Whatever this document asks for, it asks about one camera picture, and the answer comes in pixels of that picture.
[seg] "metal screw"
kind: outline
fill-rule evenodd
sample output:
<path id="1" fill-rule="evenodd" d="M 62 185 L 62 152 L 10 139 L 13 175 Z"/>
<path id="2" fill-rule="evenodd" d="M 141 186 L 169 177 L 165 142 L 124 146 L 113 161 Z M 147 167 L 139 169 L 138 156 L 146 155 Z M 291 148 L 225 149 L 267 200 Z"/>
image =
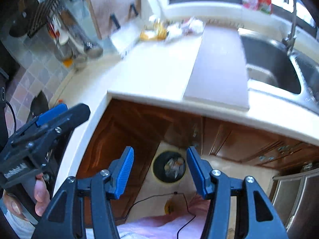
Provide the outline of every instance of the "metal screw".
<path id="1" fill-rule="evenodd" d="M 67 181 L 69 183 L 73 183 L 75 181 L 75 177 L 74 176 L 67 177 Z"/>
<path id="2" fill-rule="evenodd" d="M 246 177 L 246 181 L 249 182 L 249 183 L 253 183 L 255 181 L 255 179 L 251 176 L 247 176 Z"/>
<path id="3" fill-rule="evenodd" d="M 29 142 L 26 146 L 26 149 L 31 149 L 34 146 L 33 142 Z"/>
<path id="4" fill-rule="evenodd" d="M 56 127 L 56 128 L 55 128 L 55 132 L 56 132 L 57 134 L 61 134 L 62 128 Z"/>
<path id="5" fill-rule="evenodd" d="M 50 175 L 48 175 L 47 173 L 44 173 L 43 174 L 43 180 L 46 181 L 46 182 L 49 182 L 50 181 Z"/>
<path id="6" fill-rule="evenodd" d="M 104 170 L 101 170 L 100 171 L 100 174 L 102 175 L 102 176 L 109 176 L 110 175 L 110 171 L 109 170 L 106 170 L 106 169 L 104 169 Z"/>
<path id="7" fill-rule="evenodd" d="M 220 170 L 214 169 L 212 170 L 212 175 L 219 176 L 221 174 Z"/>

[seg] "blue gripper pad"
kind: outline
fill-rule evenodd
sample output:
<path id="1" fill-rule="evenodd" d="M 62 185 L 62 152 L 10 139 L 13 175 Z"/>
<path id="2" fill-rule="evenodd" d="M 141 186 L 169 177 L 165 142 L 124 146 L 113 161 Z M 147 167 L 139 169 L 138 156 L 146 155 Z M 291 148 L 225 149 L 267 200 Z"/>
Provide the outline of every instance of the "blue gripper pad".
<path id="1" fill-rule="evenodd" d="M 124 193 L 134 162 L 134 150 L 126 147 L 120 159 L 111 162 L 108 170 L 111 172 L 111 180 L 106 192 L 110 199 L 119 199 Z"/>
<path id="2" fill-rule="evenodd" d="M 65 104 L 59 104 L 56 107 L 48 110 L 47 112 L 44 112 L 39 116 L 38 121 L 36 122 L 36 125 L 42 126 L 43 124 L 47 123 L 48 121 L 54 119 L 56 116 L 60 115 L 61 113 L 68 110 L 68 107 Z"/>
<path id="3" fill-rule="evenodd" d="M 197 193 L 203 199 L 210 199 L 210 195 L 215 190 L 215 185 L 211 182 L 210 172 L 213 170 L 208 161 L 200 158 L 195 147 L 189 147 L 186 154 L 187 164 Z"/>

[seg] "cutting board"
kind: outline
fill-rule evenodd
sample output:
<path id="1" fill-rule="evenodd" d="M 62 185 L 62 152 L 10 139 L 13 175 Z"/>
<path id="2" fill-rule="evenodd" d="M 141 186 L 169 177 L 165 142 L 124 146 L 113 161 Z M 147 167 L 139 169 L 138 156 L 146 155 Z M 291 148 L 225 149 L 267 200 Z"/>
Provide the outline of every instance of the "cutting board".
<path id="1" fill-rule="evenodd" d="M 206 25 L 184 99 L 249 110 L 247 83 L 238 31 Z"/>
<path id="2" fill-rule="evenodd" d="M 122 26 L 135 19 L 134 10 L 130 7 L 133 3 L 138 12 L 141 11 L 141 0 L 86 0 L 96 33 L 99 39 L 107 38 L 116 31 L 116 25 L 110 16 L 115 15 Z"/>

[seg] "kitchen faucet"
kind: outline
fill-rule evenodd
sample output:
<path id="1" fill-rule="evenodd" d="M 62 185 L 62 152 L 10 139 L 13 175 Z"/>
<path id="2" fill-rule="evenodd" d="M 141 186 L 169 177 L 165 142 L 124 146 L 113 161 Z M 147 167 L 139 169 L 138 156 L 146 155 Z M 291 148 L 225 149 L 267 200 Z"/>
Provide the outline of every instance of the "kitchen faucet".
<path id="1" fill-rule="evenodd" d="M 288 33 L 288 37 L 282 39 L 282 43 L 286 46 L 288 54 L 292 51 L 292 48 L 295 44 L 296 24 L 297 24 L 297 8 L 296 8 L 296 0 L 293 0 L 291 31 Z"/>

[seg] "electrical cable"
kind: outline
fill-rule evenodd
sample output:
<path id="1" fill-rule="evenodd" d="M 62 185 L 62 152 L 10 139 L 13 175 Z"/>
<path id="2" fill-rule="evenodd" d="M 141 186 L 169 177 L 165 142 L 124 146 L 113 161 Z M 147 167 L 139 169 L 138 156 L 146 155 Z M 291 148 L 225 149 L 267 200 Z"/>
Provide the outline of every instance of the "electrical cable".
<path id="1" fill-rule="evenodd" d="M 154 197 L 163 197 L 163 196 L 169 196 L 169 195 L 183 195 L 184 200 L 185 200 L 185 203 L 186 203 L 187 212 L 188 212 L 189 214 L 193 215 L 192 219 L 191 219 L 190 221 L 188 221 L 185 225 L 183 225 L 183 226 L 177 231 L 176 239 L 178 239 L 178 235 L 179 235 L 180 231 L 181 231 L 184 227 L 186 227 L 186 226 L 196 217 L 195 214 L 193 214 L 193 213 L 191 213 L 191 212 L 189 211 L 185 194 L 184 194 L 184 193 L 181 193 L 181 192 L 175 191 L 175 192 L 173 192 L 173 193 L 153 195 L 153 196 L 150 196 L 150 197 L 148 197 L 148 198 L 139 200 L 138 202 L 135 202 L 135 203 L 129 208 L 129 211 L 127 212 L 127 214 L 126 214 L 125 217 L 115 219 L 115 221 L 119 221 L 119 220 L 122 220 L 122 219 L 126 219 L 126 218 L 128 217 L 128 215 L 129 215 L 129 213 L 130 213 L 132 207 L 134 207 L 137 203 L 140 203 L 140 202 L 142 202 L 142 201 L 145 201 L 145 200 L 147 200 L 147 199 L 151 199 L 151 198 L 154 198 Z"/>
<path id="2" fill-rule="evenodd" d="M 17 131 L 17 120 L 16 120 L 16 116 L 14 115 L 14 111 L 13 108 L 11 106 L 11 104 L 6 100 L 5 103 L 9 106 L 11 112 L 12 112 L 12 116 L 13 116 L 13 121 L 14 121 L 14 133 Z"/>

